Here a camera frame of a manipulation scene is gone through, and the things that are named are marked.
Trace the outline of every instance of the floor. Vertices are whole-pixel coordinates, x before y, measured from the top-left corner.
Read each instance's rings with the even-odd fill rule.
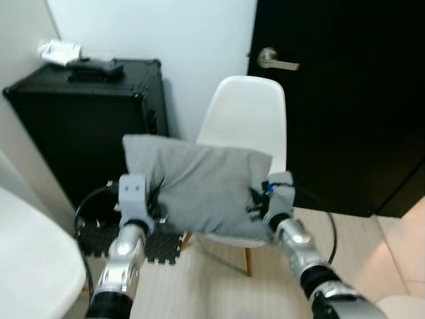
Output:
[[[328,256],[327,215],[296,209],[296,216]],[[333,266],[349,284],[373,301],[393,294],[425,298],[425,198],[403,219],[335,215],[335,221],[339,247]],[[244,249],[194,236],[175,266],[143,265],[131,318],[311,318],[276,249],[253,249],[252,262],[248,278]],[[81,297],[67,318],[83,318],[86,303]]]

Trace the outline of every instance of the black door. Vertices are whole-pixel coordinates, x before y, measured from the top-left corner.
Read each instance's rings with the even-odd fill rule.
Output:
[[[424,158],[425,36],[413,4],[258,0],[248,74],[284,88],[287,167],[336,213],[379,213]],[[263,68],[261,52],[298,70]],[[425,183],[414,192],[390,214],[404,214]],[[322,209],[300,192],[296,205]]]

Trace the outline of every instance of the silver door lever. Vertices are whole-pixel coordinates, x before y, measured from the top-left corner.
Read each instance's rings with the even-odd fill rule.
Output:
[[[262,68],[281,68],[290,71],[296,71],[299,68],[299,63],[279,61],[278,53],[273,48],[262,49],[258,55],[257,62]]]

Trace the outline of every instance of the white wall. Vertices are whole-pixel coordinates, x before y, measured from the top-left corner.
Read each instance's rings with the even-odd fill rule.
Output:
[[[0,89],[36,70],[41,65],[38,45],[57,36],[44,0],[1,0]],[[17,195],[70,230],[72,207],[1,94],[0,151],[0,185],[17,191]]]
[[[219,82],[246,74],[256,0],[48,0],[86,54],[158,58],[171,133],[197,137]]]

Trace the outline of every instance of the wooden chair leg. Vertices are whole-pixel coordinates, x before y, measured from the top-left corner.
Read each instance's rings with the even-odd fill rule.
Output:
[[[245,248],[246,258],[246,274],[248,277],[252,277],[252,261],[251,261],[251,248]]]
[[[183,242],[181,243],[180,251],[182,251],[183,249],[186,248],[187,244],[191,240],[191,236],[192,236],[192,234],[186,234],[185,239],[183,239]]]

